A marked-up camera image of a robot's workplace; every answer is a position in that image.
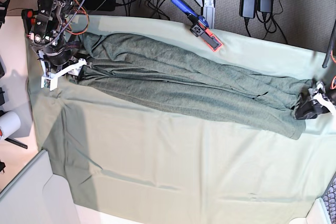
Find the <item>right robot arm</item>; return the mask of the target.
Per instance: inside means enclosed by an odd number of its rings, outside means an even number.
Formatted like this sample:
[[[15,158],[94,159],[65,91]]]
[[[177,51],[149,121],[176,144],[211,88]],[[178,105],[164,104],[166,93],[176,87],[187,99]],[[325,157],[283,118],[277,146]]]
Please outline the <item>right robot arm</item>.
[[[85,0],[38,0],[37,10],[22,11],[25,33],[41,64],[41,87],[53,90],[65,74],[78,76],[86,60],[77,54],[81,43],[76,37],[85,33],[73,31],[71,22],[77,14],[88,15]]]

